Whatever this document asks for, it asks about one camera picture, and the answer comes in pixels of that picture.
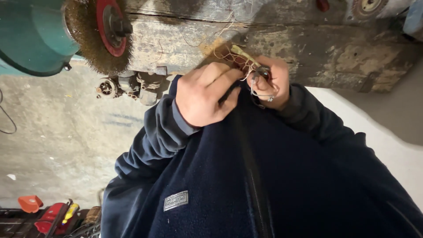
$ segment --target hand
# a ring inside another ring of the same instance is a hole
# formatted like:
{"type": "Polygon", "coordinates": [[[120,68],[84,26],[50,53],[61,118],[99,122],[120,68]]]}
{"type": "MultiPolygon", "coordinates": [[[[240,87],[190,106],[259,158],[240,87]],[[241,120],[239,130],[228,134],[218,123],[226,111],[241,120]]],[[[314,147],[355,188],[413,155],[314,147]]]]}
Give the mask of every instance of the hand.
{"type": "Polygon", "coordinates": [[[235,88],[226,101],[218,103],[243,73],[226,64],[211,63],[178,80],[176,105],[184,120],[193,127],[222,121],[235,107],[241,88],[235,88]]]}
{"type": "MultiPolygon", "coordinates": [[[[270,59],[265,56],[259,56],[255,60],[270,67],[270,80],[266,82],[262,76],[256,77],[253,90],[258,95],[264,95],[258,97],[263,106],[279,111],[283,110],[289,99],[288,65],[282,59],[270,59]],[[269,99],[267,95],[274,96],[271,102],[267,101],[269,99]]],[[[251,73],[247,77],[247,83],[250,87],[252,79],[253,74],[251,73]]]]}

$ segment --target wire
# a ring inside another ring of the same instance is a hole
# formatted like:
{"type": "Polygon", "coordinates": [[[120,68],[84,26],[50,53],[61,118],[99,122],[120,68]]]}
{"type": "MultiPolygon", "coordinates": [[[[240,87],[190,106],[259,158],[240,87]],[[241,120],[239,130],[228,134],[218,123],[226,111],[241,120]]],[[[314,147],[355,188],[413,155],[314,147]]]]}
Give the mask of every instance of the wire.
{"type": "MultiPolygon", "coordinates": [[[[2,103],[2,101],[3,101],[3,92],[0,89],[0,104],[2,103]]],[[[18,128],[16,127],[15,122],[12,120],[12,118],[10,118],[9,114],[7,114],[7,112],[3,109],[3,107],[1,105],[0,105],[0,109],[4,112],[4,114],[6,114],[6,116],[9,118],[9,120],[12,122],[13,126],[15,127],[15,131],[13,131],[13,132],[6,132],[6,131],[3,131],[3,130],[0,130],[0,132],[3,132],[5,134],[13,134],[13,133],[15,133],[18,130],[18,128]]]]}

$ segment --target jacket logo patch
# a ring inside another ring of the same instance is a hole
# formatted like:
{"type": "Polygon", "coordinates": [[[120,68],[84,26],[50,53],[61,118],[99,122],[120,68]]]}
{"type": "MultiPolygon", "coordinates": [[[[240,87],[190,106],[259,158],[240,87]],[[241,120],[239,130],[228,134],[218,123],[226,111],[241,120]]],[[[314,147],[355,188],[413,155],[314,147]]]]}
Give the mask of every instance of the jacket logo patch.
{"type": "Polygon", "coordinates": [[[170,195],[165,198],[165,205],[163,207],[163,211],[167,211],[185,204],[188,204],[188,190],[174,195],[170,195]]]}

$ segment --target yellow bottle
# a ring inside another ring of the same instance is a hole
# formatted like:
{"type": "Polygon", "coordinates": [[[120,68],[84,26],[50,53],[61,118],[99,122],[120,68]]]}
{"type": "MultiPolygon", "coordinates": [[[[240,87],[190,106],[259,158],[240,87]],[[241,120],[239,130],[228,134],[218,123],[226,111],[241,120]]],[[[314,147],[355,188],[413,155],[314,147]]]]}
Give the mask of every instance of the yellow bottle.
{"type": "Polygon", "coordinates": [[[71,205],[71,207],[69,208],[68,212],[65,215],[65,218],[62,221],[62,225],[66,224],[68,222],[68,220],[75,214],[75,212],[79,210],[79,205],[74,203],[71,205]]]}

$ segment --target wire brush wheel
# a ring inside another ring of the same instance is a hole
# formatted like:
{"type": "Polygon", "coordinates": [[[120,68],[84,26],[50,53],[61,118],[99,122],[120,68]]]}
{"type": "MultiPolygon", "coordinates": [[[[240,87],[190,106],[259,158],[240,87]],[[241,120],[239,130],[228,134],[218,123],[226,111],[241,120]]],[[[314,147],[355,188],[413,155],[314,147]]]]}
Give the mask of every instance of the wire brush wheel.
{"type": "MultiPolygon", "coordinates": [[[[103,75],[118,75],[128,69],[132,51],[132,35],[126,35],[126,45],[120,56],[113,56],[103,43],[97,24],[97,2],[101,0],[69,0],[65,9],[65,21],[72,38],[80,45],[82,56],[90,68],[103,75]]],[[[123,18],[125,0],[116,0],[123,18]]]]}

